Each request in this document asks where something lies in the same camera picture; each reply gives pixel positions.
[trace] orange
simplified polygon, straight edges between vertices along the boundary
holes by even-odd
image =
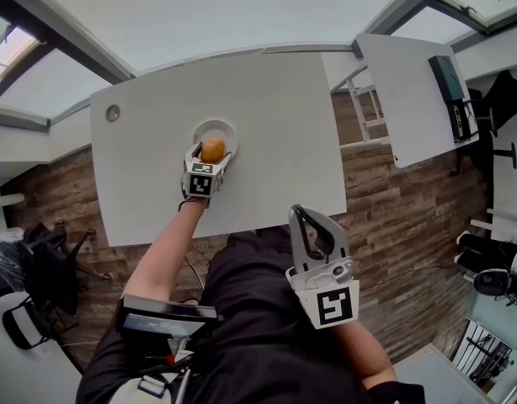
[[[202,143],[200,160],[203,163],[217,163],[225,155],[225,142],[221,138],[210,138]]]

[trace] white plate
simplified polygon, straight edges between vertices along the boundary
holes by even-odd
[[[236,131],[227,122],[222,120],[207,120],[193,132],[192,142],[206,141],[210,138],[221,138],[225,142],[225,153],[232,153],[232,159],[236,156],[238,139]]]

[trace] black pants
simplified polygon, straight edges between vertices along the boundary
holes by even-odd
[[[463,235],[459,244],[468,248],[457,260],[457,264],[480,273],[485,269],[511,269],[517,244],[512,242],[495,241],[475,235]]]

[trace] forearm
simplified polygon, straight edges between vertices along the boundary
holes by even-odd
[[[189,202],[148,248],[124,288],[124,294],[169,300],[174,280],[195,228],[205,210],[204,202]]]
[[[354,373],[367,389],[397,379],[386,350],[361,323],[349,322],[332,329]]]

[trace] table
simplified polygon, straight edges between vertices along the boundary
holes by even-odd
[[[117,104],[110,123],[106,109]],[[93,165],[111,246],[149,243],[181,202],[184,153],[203,121],[237,132],[237,155],[195,237],[286,223],[295,203],[346,211],[344,175],[320,55],[212,58],[92,96]]]
[[[387,35],[356,36],[380,99],[397,167],[422,162],[479,139],[455,143],[444,99],[428,59],[448,56],[470,96],[450,46]]]

